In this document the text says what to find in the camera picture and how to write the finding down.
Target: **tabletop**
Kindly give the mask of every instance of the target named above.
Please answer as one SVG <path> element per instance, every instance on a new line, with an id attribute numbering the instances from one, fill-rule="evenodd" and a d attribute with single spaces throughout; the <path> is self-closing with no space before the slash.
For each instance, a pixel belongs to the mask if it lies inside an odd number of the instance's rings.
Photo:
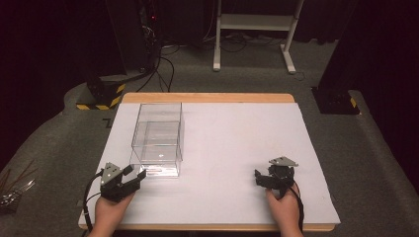
<path id="1" fill-rule="evenodd" d="M 141 103 L 181 102 L 185 141 L 177 179 L 145 178 L 119 229 L 278 231 L 254 170 L 287 156 L 304 203 L 304 231 L 340 223 L 298 104 L 289 94 L 127 93 L 98 171 L 131 163 L 132 132 Z M 90 196 L 99 183 L 92 185 Z M 89 208 L 94 208 L 95 199 Z M 79 225 L 86 228 L 81 215 Z"/>

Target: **wrist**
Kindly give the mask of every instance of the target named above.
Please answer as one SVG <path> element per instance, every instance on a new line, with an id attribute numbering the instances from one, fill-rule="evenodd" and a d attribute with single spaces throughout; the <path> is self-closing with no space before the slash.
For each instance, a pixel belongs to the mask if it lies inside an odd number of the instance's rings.
<path id="1" fill-rule="evenodd" d="M 280 227 L 280 231 L 281 231 L 282 237 L 302 237 L 303 236 L 298 226 L 288 226 L 284 228 Z"/>
<path id="2" fill-rule="evenodd" d="M 88 237 L 112 237 L 113 234 L 114 229 L 110 229 L 107 226 L 95 225 Z"/>

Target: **table edge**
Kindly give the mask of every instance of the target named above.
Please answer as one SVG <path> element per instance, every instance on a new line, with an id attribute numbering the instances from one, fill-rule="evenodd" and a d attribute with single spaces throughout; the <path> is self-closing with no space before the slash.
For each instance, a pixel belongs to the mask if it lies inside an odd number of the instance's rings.
<path id="1" fill-rule="evenodd" d="M 282 93 L 126 93 L 122 103 L 295 103 Z"/>
<path id="2" fill-rule="evenodd" d="M 86 224 L 79 224 L 87 229 Z M 336 227 L 333 223 L 303 224 L 302 230 L 309 232 L 328 232 Z M 173 230 L 173 231 L 279 231 L 275 224 L 122 224 L 119 230 Z"/>

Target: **white paper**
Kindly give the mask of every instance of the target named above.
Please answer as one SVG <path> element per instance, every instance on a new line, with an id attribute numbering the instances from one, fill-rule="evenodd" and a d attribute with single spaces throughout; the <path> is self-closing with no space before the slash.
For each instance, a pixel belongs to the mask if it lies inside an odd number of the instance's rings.
<path id="1" fill-rule="evenodd" d="M 296 103 L 183 103 L 185 137 L 178 179 L 145 178 L 122 224 L 271 224 L 264 188 L 269 160 L 298 163 L 294 179 L 304 223 L 338 224 L 323 172 Z M 120 104 L 98 171 L 129 164 L 139 104 Z M 90 191 L 99 191 L 96 181 Z M 88 205 L 94 222 L 92 198 Z M 85 224 L 81 215 L 79 224 Z"/>

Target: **hand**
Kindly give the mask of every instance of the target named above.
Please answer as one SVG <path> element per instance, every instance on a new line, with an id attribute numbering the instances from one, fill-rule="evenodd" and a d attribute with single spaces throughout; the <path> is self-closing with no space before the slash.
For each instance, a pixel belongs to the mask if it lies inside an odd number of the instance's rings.
<path id="1" fill-rule="evenodd" d="M 299 195 L 296 184 L 292 189 Z M 266 189 L 266 198 L 271 209 L 272 216 L 278 224 L 281 236 L 302 236 L 298 227 L 299 209 L 295 195 L 287 190 L 283 198 L 277 199 L 272 190 Z"/>
<path id="2" fill-rule="evenodd" d="M 95 225 L 89 237 L 109 237 L 121 223 L 135 193 L 125 197 L 120 202 L 113 202 L 103 197 L 96 201 Z"/>

